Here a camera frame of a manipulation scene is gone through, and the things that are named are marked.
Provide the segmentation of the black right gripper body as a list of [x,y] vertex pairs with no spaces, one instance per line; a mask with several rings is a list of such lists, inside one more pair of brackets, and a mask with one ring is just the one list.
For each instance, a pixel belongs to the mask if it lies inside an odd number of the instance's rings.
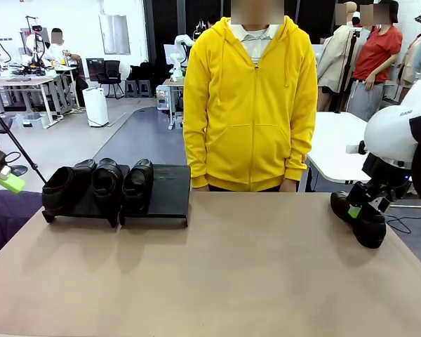
[[362,171],[370,180],[358,181],[350,191],[351,199],[401,199],[407,193],[407,169],[395,166],[369,153]]

